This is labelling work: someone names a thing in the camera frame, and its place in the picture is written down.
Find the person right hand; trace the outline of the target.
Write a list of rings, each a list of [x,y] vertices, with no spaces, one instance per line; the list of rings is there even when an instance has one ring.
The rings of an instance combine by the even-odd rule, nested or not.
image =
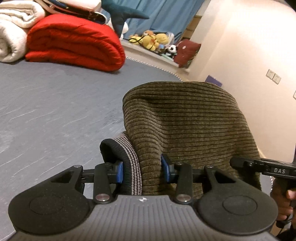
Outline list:
[[[270,196],[274,199],[278,206],[278,216],[276,220],[284,221],[288,216],[293,214],[292,225],[295,227],[295,209],[290,205],[290,202],[295,200],[295,188],[287,190],[286,193],[283,194],[280,181],[275,179]]]

